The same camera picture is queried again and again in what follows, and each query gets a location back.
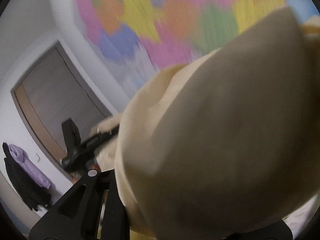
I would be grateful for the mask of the grey wooden door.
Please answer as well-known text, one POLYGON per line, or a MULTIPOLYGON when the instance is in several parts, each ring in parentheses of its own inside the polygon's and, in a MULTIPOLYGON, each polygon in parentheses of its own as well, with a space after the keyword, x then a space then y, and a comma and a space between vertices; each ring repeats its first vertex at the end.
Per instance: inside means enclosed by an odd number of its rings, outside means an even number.
POLYGON ((29 134, 49 161, 67 179, 60 165, 67 155, 62 123, 72 119, 85 140, 111 112, 81 76, 62 44, 45 51, 17 81, 12 98, 29 134))

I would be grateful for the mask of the colourful wall map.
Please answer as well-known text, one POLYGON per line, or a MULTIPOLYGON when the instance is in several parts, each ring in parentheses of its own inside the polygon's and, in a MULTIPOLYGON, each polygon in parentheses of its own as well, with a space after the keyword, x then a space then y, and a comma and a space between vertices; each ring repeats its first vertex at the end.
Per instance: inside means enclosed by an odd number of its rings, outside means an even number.
POLYGON ((83 35, 107 60, 145 50, 160 68, 188 63, 245 31, 286 0, 74 0, 83 35))

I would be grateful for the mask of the purple hanging garment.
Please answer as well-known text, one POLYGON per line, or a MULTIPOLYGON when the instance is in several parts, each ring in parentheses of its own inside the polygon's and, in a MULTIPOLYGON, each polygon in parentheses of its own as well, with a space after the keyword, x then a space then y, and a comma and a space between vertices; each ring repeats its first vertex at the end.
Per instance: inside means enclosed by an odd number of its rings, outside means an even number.
POLYGON ((47 190, 51 188, 52 182, 32 161, 30 161, 25 150, 16 145, 10 144, 9 152, 16 163, 20 165, 20 167, 37 185, 47 190))

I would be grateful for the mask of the cream large garment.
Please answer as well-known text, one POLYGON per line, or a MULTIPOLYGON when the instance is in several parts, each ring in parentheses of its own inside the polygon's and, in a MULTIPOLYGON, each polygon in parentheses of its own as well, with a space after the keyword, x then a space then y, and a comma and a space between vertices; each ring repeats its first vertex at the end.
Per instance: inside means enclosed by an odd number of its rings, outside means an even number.
POLYGON ((100 150, 131 229, 221 239, 277 222, 319 191, 319 17, 282 7, 223 47, 157 73, 100 150))

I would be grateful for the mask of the black hanging garment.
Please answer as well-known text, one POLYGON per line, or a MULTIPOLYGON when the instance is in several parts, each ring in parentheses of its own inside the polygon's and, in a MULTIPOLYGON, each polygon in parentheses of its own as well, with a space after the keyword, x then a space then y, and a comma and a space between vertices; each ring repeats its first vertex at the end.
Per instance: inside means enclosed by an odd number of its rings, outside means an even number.
POLYGON ((7 175, 19 196, 29 209, 38 211, 39 206, 45 209, 52 207, 51 195, 33 181, 25 170, 13 159, 9 146, 2 144, 5 154, 4 162, 7 175))

